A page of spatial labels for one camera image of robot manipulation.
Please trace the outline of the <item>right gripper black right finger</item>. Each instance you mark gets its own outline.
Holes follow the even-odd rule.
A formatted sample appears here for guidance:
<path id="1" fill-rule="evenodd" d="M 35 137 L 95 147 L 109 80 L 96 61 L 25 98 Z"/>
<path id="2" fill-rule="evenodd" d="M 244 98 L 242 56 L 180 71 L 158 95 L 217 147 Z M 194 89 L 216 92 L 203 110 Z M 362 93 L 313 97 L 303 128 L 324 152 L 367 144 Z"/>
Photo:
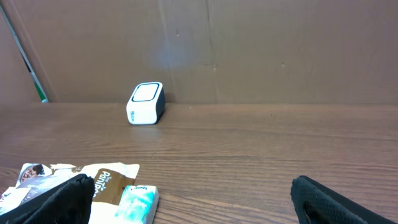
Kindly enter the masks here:
<path id="1" fill-rule="evenodd" d="M 290 196 L 300 224 L 395 224 L 305 175 Z"/>

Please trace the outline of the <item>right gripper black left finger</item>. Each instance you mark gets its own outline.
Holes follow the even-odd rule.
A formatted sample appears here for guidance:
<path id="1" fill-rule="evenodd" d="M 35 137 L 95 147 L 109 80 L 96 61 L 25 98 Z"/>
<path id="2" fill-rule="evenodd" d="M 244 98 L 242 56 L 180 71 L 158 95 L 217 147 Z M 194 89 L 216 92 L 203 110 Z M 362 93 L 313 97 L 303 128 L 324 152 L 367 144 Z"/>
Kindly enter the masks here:
<path id="1" fill-rule="evenodd" d="M 88 224 L 94 192 L 94 179 L 78 174 L 1 215 L 1 223 Z"/>

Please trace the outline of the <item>small teal tissue pack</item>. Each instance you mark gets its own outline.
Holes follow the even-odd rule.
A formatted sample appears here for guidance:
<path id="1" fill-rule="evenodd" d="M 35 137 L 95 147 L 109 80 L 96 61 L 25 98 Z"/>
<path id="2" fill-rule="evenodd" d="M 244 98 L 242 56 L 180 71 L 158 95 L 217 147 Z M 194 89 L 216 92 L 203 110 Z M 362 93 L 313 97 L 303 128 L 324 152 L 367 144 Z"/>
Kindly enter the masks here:
<path id="1" fill-rule="evenodd" d="M 153 185 L 128 185 L 115 213 L 117 223 L 153 224 L 159 192 Z"/>

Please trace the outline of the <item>beige brown snack pouch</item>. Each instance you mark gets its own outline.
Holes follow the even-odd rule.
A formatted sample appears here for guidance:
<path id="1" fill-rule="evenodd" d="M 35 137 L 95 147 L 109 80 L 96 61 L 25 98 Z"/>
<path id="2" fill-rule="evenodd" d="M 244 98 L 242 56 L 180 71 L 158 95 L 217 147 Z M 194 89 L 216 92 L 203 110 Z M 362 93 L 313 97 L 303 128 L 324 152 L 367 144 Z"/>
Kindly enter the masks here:
<path id="1" fill-rule="evenodd" d="M 89 223 L 116 223 L 115 213 L 123 191 L 134 184 L 138 171 L 139 165 L 120 162 L 81 167 L 25 163 L 15 186 L 1 195 L 1 215 L 78 174 L 85 174 L 95 183 Z"/>

